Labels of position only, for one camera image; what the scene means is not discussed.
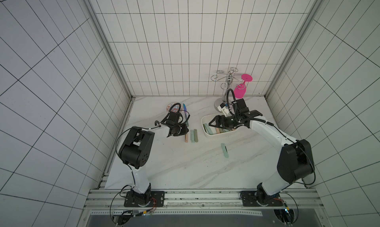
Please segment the white plastic storage box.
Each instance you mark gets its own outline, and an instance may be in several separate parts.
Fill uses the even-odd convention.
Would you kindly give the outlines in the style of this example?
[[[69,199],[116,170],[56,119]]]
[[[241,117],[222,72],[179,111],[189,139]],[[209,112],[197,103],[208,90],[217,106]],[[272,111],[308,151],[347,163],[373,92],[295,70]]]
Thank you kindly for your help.
[[[201,124],[203,125],[204,123],[209,123],[215,116],[219,115],[219,113],[216,113],[216,114],[211,114],[211,115],[206,115],[206,116],[203,116],[202,119],[201,119]],[[215,127],[212,127],[210,126],[212,132],[213,132],[213,135],[208,135],[205,130],[204,130],[204,127],[203,127],[203,131],[206,135],[207,138],[221,138],[221,137],[226,137],[227,135],[231,135],[233,133],[236,132],[236,130],[224,130],[224,129],[217,129]]]

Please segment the mint knife in box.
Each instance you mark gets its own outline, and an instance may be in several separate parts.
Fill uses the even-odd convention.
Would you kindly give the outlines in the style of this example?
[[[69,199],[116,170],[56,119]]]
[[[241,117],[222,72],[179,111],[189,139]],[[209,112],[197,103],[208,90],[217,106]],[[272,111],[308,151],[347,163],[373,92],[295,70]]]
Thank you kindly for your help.
[[[205,132],[206,132],[208,135],[210,135],[210,136],[213,135],[213,132],[212,132],[210,126],[209,126],[207,123],[204,123],[204,124],[203,124],[203,127],[204,127]]]

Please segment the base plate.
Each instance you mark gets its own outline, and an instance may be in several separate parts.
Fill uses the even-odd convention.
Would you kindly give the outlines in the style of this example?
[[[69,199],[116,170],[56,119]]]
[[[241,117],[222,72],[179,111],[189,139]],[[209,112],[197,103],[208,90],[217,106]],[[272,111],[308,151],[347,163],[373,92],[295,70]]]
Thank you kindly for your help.
[[[124,207],[163,207],[164,200],[164,191],[148,191],[145,194],[129,191],[125,197]]]
[[[281,207],[283,202],[278,194],[269,196],[259,191],[241,191],[240,198],[244,207]]]

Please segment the chrome glass holder stand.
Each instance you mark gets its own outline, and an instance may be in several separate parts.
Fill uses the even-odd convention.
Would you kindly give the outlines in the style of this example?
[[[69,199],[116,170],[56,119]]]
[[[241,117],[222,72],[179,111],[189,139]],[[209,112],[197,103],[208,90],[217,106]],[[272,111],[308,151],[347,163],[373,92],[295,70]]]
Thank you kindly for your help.
[[[219,111],[220,104],[225,104],[227,91],[232,87],[232,83],[235,79],[235,74],[238,72],[236,67],[230,67],[227,71],[217,70],[215,75],[211,76],[213,82],[222,81],[220,88],[222,89],[222,96],[214,102],[214,108]]]

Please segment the olive folding fruit knife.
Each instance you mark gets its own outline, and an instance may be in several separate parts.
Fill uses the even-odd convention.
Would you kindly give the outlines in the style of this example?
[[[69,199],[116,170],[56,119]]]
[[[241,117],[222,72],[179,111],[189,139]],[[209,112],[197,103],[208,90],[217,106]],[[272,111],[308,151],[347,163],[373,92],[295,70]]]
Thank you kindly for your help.
[[[195,140],[195,142],[198,142],[198,141],[199,141],[199,138],[198,138],[198,130],[197,130],[197,129],[194,129],[194,140]]]

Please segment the iridescent butter knife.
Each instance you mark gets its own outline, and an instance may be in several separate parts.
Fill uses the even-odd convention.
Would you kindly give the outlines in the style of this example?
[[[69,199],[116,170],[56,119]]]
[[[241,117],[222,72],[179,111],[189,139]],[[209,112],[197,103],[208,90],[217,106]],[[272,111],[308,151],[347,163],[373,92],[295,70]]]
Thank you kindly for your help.
[[[190,117],[190,115],[189,115],[189,113],[187,111],[187,108],[186,108],[186,105],[184,103],[183,103],[183,110],[184,110],[184,114],[185,114],[185,118],[186,118],[186,120],[185,120],[186,126],[188,127],[189,126],[189,117]]]

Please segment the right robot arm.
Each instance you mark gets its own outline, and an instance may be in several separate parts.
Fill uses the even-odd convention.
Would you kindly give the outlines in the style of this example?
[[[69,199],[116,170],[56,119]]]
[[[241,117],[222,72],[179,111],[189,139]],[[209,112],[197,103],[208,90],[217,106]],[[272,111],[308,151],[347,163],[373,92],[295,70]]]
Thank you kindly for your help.
[[[282,190],[315,173],[310,143],[287,135],[259,111],[249,110],[244,99],[236,99],[233,89],[227,90],[226,101],[218,110],[221,114],[208,123],[210,127],[224,130],[246,127],[259,133],[279,152],[276,171],[257,186],[255,199],[259,205],[266,206],[269,200],[278,199]]]

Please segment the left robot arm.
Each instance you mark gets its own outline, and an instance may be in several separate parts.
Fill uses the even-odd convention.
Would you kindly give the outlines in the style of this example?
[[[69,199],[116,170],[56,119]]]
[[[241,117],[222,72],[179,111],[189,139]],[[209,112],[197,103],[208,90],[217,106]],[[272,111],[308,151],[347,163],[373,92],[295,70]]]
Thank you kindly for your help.
[[[132,173],[133,185],[129,193],[144,203],[151,199],[151,183],[143,167],[153,143],[162,138],[184,136],[189,132],[187,122],[190,114],[181,107],[181,103],[174,103],[161,121],[155,121],[153,128],[133,126],[123,131],[117,139],[116,155]]]

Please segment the mint folding fruit knife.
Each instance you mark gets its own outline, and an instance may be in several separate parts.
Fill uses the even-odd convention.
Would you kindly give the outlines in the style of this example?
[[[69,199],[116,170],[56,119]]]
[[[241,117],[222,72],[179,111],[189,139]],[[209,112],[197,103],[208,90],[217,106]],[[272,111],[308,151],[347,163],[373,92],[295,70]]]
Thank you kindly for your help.
[[[225,157],[225,158],[229,158],[229,154],[228,154],[227,146],[226,146],[224,143],[222,143],[222,144],[221,144],[221,148],[222,148],[222,151],[223,151],[224,157]]]

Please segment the pink wine glass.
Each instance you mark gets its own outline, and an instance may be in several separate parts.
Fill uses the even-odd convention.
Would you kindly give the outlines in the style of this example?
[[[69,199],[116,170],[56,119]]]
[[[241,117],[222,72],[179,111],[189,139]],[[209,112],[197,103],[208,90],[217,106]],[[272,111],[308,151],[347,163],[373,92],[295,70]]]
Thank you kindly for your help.
[[[236,85],[234,89],[236,99],[242,99],[244,97],[247,90],[247,83],[253,81],[252,76],[249,74],[242,74],[241,79],[242,81],[238,85]]]

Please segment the left base plate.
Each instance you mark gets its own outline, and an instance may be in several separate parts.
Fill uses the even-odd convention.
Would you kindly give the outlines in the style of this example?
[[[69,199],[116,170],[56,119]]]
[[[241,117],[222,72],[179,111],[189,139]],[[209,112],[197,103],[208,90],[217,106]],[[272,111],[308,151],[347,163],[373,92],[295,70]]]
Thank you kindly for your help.
[[[148,191],[145,194],[129,191],[125,197],[124,207],[163,207],[164,200],[164,191]]]

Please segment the aluminium mounting rail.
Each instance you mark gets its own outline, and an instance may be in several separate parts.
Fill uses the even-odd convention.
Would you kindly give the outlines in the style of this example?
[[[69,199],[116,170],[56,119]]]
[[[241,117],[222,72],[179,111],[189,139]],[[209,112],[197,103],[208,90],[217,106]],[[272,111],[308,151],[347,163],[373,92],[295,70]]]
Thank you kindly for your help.
[[[213,210],[259,209],[288,206],[294,210],[322,207],[322,201],[314,189],[286,189],[275,198],[260,205],[254,189],[162,189],[152,191],[147,203],[138,203],[125,190],[91,190],[84,208],[89,210]]]

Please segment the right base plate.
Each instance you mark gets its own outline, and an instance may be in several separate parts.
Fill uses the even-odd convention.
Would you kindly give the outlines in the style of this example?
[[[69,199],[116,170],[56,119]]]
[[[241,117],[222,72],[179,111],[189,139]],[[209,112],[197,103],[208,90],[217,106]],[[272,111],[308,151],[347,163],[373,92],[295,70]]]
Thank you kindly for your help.
[[[281,207],[283,202],[278,194],[269,196],[259,191],[241,191],[240,198],[244,207]]]

